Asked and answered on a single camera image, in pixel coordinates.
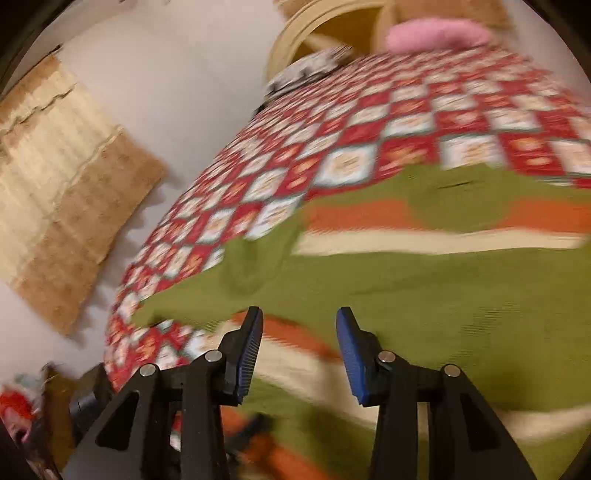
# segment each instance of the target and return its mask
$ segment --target green blanket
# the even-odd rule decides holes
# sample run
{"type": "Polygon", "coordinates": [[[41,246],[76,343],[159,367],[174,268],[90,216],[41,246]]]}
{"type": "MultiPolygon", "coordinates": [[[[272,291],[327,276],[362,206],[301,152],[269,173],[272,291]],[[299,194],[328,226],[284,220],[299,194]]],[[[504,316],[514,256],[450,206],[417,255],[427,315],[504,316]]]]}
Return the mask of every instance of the green blanket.
{"type": "MultiPolygon", "coordinates": [[[[591,200],[588,192],[487,166],[418,166],[314,202],[354,205],[384,198],[404,199],[423,224],[448,232],[493,228],[515,199],[561,200],[582,211],[591,200]]],[[[335,313],[347,305],[382,346],[424,367],[458,364],[495,406],[546,411],[591,403],[588,242],[575,249],[449,255],[293,255],[305,226],[299,211],[259,240],[228,242],[220,265],[148,298],[133,322],[146,326],[172,318],[214,328],[257,305],[337,348],[335,313]]],[[[556,478],[586,430],[569,435],[543,448],[524,447],[540,478],[556,478]]]]}

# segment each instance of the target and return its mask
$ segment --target pink pillow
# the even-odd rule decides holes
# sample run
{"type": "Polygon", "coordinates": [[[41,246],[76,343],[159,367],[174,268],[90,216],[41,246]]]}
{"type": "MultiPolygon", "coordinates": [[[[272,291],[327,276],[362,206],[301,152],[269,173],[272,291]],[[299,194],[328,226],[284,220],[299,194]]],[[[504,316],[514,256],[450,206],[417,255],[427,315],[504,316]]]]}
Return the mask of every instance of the pink pillow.
{"type": "Polygon", "coordinates": [[[462,50],[485,45],[490,30],[471,20],[419,18],[395,25],[386,36],[386,47],[396,55],[430,50],[462,50]]]}

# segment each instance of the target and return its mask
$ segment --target orange stripe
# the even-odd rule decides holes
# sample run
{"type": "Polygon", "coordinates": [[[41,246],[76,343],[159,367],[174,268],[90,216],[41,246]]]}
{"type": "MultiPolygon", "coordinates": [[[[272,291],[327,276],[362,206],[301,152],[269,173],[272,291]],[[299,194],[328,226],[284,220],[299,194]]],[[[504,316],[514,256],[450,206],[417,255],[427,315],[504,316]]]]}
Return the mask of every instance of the orange stripe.
{"type": "MultiPolygon", "coordinates": [[[[246,312],[232,316],[232,321],[242,324],[246,312]]],[[[331,347],[318,340],[308,329],[289,320],[280,319],[265,314],[263,334],[273,340],[295,346],[307,353],[311,353],[325,360],[339,360],[340,354],[331,347]]]]}
{"type": "MultiPolygon", "coordinates": [[[[222,407],[224,434],[232,435],[246,420],[231,407],[222,407]]],[[[267,475],[277,480],[333,480],[315,465],[273,441],[269,434],[253,438],[244,455],[267,475]]]]}
{"type": "Polygon", "coordinates": [[[563,200],[517,200],[497,228],[525,227],[544,232],[591,232],[591,207],[563,200]]]}
{"type": "Polygon", "coordinates": [[[363,229],[423,229],[404,200],[376,200],[359,205],[310,205],[309,230],[331,232],[363,229]]]}

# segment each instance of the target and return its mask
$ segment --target metal screw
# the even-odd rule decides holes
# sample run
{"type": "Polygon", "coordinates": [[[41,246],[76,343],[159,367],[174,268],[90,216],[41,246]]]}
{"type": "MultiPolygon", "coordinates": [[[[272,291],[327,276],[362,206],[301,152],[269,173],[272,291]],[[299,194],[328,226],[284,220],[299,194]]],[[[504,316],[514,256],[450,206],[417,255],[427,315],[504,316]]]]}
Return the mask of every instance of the metal screw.
{"type": "Polygon", "coordinates": [[[210,363],[219,362],[222,359],[223,355],[220,350],[210,350],[205,354],[205,360],[210,363]]]}
{"type": "Polygon", "coordinates": [[[446,365],[445,368],[443,369],[444,373],[448,376],[448,377],[459,377],[460,374],[462,373],[462,370],[460,370],[460,367],[458,367],[457,365],[453,365],[453,364],[449,364],[446,365]]]}
{"type": "Polygon", "coordinates": [[[142,377],[150,377],[156,373],[156,367],[153,364],[145,364],[139,369],[142,377]]]}
{"type": "Polygon", "coordinates": [[[396,354],[388,350],[382,350],[380,353],[378,353],[378,360],[385,364],[391,364],[394,362],[394,360],[396,360],[396,354]]]}

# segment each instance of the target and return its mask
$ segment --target bedspread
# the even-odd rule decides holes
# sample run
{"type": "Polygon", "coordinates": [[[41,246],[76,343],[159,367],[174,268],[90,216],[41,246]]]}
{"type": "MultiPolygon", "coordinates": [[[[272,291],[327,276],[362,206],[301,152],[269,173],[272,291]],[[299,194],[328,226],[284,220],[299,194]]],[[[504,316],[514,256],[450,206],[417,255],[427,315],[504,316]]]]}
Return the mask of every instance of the bedspread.
{"type": "Polygon", "coordinates": [[[500,48],[367,57],[258,114],[162,218],[128,267],[107,331],[116,388],[146,362],[184,365],[203,332],[129,323],[138,302],[256,239],[315,196],[363,188],[405,165],[486,162],[540,180],[591,186],[587,107],[500,48]]]}

